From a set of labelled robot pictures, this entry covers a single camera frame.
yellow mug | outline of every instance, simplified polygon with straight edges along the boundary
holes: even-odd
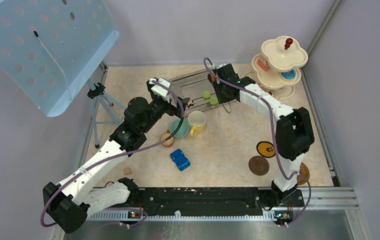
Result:
[[[190,136],[201,134],[206,128],[206,115],[201,111],[193,111],[188,115],[190,125]]]

red finial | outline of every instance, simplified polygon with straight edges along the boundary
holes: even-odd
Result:
[[[292,43],[293,43],[293,39],[290,38],[290,37],[287,38],[287,39],[285,40],[284,49],[287,50],[288,48],[290,48],[290,45],[292,45]]]

light blue music stand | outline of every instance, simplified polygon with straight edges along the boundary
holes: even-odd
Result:
[[[0,1],[0,67],[48,117],[62,114],[117,42],[102,0]],[[97,98],[113,119],[113,97]],[[92,109],[96,146],[96,111]]]

mug handle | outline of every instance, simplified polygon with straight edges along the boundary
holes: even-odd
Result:
[[[191,130],[190,130],[190,136],[194,137],[197,135],[197,133],[195,132],[196,128],[195,127],[192,127]]]

teal bowl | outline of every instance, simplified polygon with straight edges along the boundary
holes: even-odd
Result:
[[[177,129],[178,123],[180,123],[179,119],[175,120],[171,124],[171,128],[170,128],[171,133],[173,133]],[[189,133],[189,128],[190,128],[189,123],[186,120],[182,121],[181,127],[179,128],[178,132],[174,135],[174,137],[184,138]]]

